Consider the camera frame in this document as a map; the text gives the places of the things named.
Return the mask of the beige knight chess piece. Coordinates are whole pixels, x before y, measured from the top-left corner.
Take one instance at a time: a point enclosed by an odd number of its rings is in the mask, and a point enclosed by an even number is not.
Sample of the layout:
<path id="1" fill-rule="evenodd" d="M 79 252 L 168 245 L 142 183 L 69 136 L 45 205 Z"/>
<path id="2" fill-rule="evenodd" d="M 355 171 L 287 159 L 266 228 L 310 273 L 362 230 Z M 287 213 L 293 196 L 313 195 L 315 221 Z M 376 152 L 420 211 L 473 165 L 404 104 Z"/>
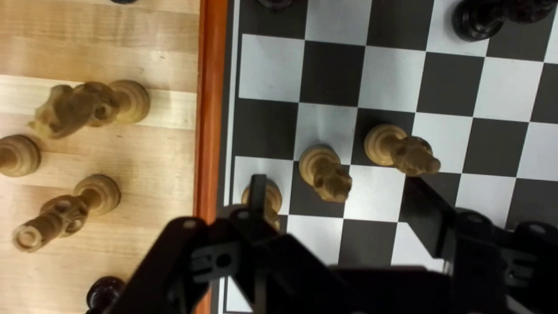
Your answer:
<path id="1" fill-rule="evenodd" d="M 86 126 L 138 123 L 150 108 L 147 89 L 134 80 L 85 82 L 75 87 L 58 84 L 50 89 L 48 99 L 36 108 L 27 125 L 39 137 L 58 140 Z"/>

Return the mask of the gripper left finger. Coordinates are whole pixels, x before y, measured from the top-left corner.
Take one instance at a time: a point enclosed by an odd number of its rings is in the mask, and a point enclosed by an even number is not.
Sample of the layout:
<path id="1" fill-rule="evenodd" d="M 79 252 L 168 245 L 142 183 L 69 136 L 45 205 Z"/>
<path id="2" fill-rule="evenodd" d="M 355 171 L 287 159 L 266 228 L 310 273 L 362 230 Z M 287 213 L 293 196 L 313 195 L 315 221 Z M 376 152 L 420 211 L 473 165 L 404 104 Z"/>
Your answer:
<path id="1" fill-rule="evenodd" d="M 264 218 L 267 177 L 249 198 L 207 224 L 171 220 L 104 314 L 195 314 L 211 282 L 231 277 L 253 314 L 332 314 L 332 273 L 295 237 Z"/>

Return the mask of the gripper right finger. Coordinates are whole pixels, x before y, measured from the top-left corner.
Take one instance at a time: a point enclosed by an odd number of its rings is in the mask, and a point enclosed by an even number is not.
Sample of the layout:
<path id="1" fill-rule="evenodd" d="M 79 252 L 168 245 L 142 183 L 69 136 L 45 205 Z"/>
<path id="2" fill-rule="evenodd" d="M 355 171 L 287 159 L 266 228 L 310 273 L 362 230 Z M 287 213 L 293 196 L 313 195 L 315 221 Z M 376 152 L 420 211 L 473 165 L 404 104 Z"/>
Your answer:
<path id="1" fill-rule="evenodd" d="M 532 314 L 558 314 L 558 227 L 526 221 L 500 228 L 455 209 L 420 177 L 407 177 L 403 221 L 434 259 L 449 262 L 455 314 L 512 314 L 506 298 Z"/>

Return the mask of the beige queen chess piece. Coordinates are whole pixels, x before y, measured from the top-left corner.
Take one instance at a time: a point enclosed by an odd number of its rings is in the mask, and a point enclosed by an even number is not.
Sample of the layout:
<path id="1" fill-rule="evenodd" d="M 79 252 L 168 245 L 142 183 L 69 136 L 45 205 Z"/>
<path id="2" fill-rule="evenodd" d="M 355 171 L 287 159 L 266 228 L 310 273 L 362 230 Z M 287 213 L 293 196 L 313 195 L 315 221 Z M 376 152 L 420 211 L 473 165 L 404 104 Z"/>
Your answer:
<path id="1" fill-rule="evenodd" d="M 20 252 L 34 253 L 58 237 L 76 234 L 89 217 L 112 211 L 120 199 L 120 188 L 111 177 L 90 175 L 77 183 L 71 195 L 50 199 L 36 217 L 16 227 L 13 245 Z"/>

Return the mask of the chessboard with orange wooden frame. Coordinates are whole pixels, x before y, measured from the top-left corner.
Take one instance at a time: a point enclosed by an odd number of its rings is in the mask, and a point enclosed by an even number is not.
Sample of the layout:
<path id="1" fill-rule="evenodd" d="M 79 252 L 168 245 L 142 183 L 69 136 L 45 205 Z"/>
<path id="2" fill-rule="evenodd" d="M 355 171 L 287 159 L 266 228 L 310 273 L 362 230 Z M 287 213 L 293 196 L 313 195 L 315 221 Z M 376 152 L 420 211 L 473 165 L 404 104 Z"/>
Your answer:
<path id="1" fill-rule="evenodd" d="M 282 193 L 281 230 L 323 263 L 441 272 L 403 221 L 405 175 L 364 151 L 389 123 L 432 146 L 441 169 L 424 181 L 449 205 L 508 230 L 558 227 L 558 12 L 467 42 L 452 28 L 459 2 L 227 0 L 218 213 L 265 174 Z M 319 144 L 351 176 L 344 203 L 300 175 Z"/>

